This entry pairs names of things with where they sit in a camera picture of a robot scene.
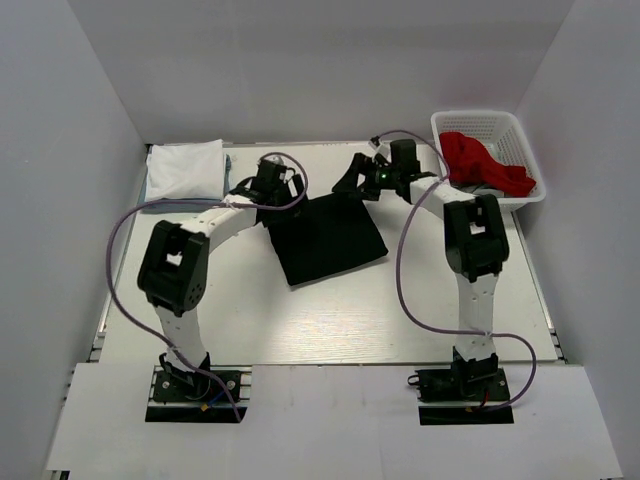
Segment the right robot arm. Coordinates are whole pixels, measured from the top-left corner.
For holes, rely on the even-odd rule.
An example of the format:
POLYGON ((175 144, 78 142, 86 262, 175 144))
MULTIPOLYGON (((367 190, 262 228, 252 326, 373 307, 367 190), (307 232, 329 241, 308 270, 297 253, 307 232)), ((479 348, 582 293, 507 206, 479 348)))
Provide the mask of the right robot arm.
POLYGON ((445 177, 421 170, 417 145, 412 139, 395 140, 387 156, 356 153, 346 173, 332 188, 377 201, 383 190, 395 192, 412 210, 401 231, 395 260, 398 300, 405 315, 427 331, 453 335, 453 390, 472 399, 484 391, 488 377, 498 368, 493 340, 494 293, 509 244, 498 200, 493 195, 472 195, 448 183, 445 177), (404 243, 419 209, 443 221, 445 257, 458 287, 458 327, 444 329, 419 321, 408 309, 401 282, 404 243))

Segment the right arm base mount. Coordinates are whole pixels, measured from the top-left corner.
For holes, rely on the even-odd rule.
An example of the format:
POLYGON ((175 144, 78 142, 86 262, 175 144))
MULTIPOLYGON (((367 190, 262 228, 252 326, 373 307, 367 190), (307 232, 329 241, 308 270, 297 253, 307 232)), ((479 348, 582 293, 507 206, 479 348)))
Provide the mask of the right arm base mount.
POLYGON ((513 409, 494 406, 510 400, 503 368, 491 379, 460 387, 448 369, 416 370, 407 378, 418 395, 421 426, 480 426, 514 423, 513 409))

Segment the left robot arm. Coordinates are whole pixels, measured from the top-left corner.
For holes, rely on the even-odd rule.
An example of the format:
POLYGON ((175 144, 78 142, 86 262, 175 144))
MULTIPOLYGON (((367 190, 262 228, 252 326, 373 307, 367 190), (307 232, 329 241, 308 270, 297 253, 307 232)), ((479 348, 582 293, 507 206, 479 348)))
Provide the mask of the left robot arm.
POLYGON ((210 359, 197 314, 207 288, 210 254, 247 229, 293 217, 307 202, 308 175, 300 163, 286 165, 287 158, 280 152, 264 155, 256 174, 223 199, 187 220, 160 221, 152 230, 137 284, 169 342, 161 366, 178 375, 177 387, 188 398, 202 398, 211 387, 210 359))

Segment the black t shirt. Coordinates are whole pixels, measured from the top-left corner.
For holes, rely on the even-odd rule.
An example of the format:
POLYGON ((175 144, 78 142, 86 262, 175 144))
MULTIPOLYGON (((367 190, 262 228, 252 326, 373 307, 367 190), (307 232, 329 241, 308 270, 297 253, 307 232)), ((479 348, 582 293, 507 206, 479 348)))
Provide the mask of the black t shirt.
POLYGON ((363 201, 344 194, 259 213, 258 222, 268 230, 291 287, 360 268, 388 254, 363 201))

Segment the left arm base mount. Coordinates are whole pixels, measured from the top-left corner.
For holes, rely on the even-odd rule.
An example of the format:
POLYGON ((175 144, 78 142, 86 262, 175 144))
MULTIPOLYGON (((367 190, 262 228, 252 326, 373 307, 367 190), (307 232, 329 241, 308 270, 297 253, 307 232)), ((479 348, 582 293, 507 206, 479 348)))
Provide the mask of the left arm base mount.
POLYGON ((154 367, 147 407, 146 423, 236 424, 245 416, 250 400, 250 367, 212 368, 210 376, 180 372, 159 357, 154 367))

